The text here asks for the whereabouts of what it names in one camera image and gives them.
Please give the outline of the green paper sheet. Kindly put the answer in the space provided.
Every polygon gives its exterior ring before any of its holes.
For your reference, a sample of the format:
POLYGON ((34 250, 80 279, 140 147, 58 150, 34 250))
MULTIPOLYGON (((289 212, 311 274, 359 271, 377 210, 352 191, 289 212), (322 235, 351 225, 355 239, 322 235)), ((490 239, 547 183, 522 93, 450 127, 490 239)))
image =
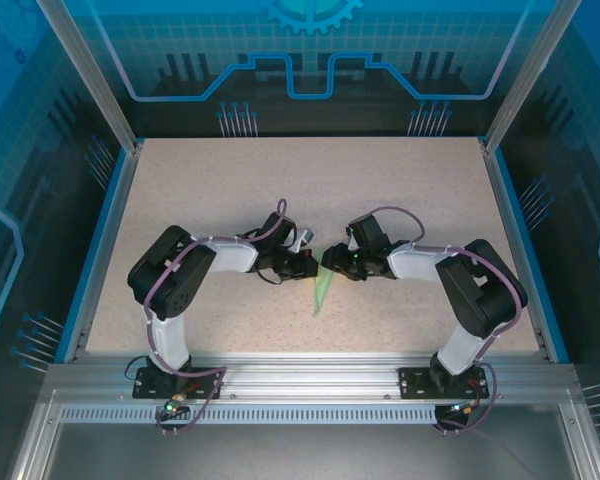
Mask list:
POLYGON ((331 287, 335 272, 322 265, 322 260, 326 255, 323 250, 319 255, 319 266, 317 276, 314 278, 314 308, 313 315, 317 317, 322 310, 326 296, 331 287))

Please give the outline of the aluminium mounting rail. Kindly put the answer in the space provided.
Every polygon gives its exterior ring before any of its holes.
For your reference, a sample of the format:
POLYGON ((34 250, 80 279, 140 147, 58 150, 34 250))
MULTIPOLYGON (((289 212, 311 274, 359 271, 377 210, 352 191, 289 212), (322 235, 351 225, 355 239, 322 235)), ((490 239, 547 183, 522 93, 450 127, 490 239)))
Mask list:
MULTIPOLYGON (((229 403, 396 403, 397 371, 426 367, 429 355, 400 353, 222 353, 193 357, 194 366, 224 366, 221 391, 229 403)), ((490 389, 501 404, 580 403, 583 395, 571 364, 538 355, 496 354, 490 389)), ((58 403, 131 402, 132 383, 123 375, 121 356, 83 355, 53 364, 41 387, 43 400, 58 403)))

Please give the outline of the aluminium side frame rail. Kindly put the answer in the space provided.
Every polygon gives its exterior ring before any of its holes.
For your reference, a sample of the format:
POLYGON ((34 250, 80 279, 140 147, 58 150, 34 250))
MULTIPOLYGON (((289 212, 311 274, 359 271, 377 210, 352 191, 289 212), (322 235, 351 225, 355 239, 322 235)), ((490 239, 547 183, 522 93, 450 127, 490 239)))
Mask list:
POLYGON ((142 146, 140 141, 134 153, 122 150, 116 161, 55 353, 56 364, 74 361, 83 331, 95 318, 142 146))
POLYGON ((551 338, 543 297, 538 289, 533 266, 529 260, 524 242, 524 223, 520 222, 521 214, 518 213, 519 206, 517 197, 512 190, 511 178, 507 169, 502 169, 502 164, 497 155, 488 151, 485 137, 478 136, 477 139, 518 278, 527 292, 527 311, 539 346, 540 356, 546 362, 558 363, 559 357, 551 338))

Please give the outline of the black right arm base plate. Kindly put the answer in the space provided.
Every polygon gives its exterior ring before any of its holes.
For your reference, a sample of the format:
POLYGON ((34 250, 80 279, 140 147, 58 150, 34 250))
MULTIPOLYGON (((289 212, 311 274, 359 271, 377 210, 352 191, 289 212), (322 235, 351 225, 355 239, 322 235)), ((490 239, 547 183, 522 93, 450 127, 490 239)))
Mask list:
POLYGON ((452 376, 431 368, 404 367, 397 370, 398 387, 403 400, 488 399, 485 371, 470 367, 452 376))

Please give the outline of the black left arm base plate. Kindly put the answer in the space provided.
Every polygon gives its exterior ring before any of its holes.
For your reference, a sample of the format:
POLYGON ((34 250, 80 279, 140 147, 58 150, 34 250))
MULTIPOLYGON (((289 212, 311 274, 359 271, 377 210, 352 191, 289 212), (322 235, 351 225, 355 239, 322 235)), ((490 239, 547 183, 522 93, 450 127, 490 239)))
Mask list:
POLYGON ((219 373, 188 378, 174 375, 150 366, 136 372, 132 397, 134 399, 167 400, 181 394, 187 400, 202 400, 217 385, 219 373))

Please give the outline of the aluminium frame post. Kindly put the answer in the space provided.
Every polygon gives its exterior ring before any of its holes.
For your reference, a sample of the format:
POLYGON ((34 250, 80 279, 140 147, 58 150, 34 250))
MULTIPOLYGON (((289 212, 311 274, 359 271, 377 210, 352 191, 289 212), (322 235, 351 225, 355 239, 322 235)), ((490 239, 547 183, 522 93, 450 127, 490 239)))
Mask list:
POLYGON ((540 74, 546 68, 581 2, 582 0, 556 0, 482 141, 482 151, 486 157, 495 156, 496 149, 521 110, 540 74))
POLYGON ((138 141, 103 72, 63 0, 36 0, 120 146, 135 155, 138 141))

